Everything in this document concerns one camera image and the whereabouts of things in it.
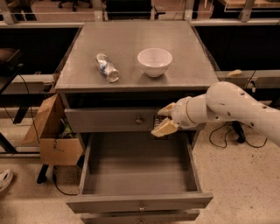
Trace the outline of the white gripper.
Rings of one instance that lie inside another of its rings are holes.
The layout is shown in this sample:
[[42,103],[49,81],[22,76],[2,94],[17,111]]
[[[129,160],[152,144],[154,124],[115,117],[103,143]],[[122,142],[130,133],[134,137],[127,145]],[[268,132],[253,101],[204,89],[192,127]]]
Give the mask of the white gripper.
[[187,103],[190,97],[182,98],[176,103],[172,102],[161,108],[157,113],[160,116],[171,116],[172,119],[166,117],[162,122],[162,126],[155,128],[151,134],[155,137],[163,137],[175,133],[179,127],[187,129],[193,126],[193,122],[187,114]]

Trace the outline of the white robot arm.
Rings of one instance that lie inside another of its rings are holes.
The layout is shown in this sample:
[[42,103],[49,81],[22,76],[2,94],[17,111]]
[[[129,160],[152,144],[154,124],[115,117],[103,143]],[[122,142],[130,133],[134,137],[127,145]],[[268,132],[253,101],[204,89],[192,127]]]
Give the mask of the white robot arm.
[[233,83],[214,83],[205,94],[181,98],[161,108],[164,120],[151,134],[163,137],[202,123],[238,121],[280,146],[280,111],[260,103]]

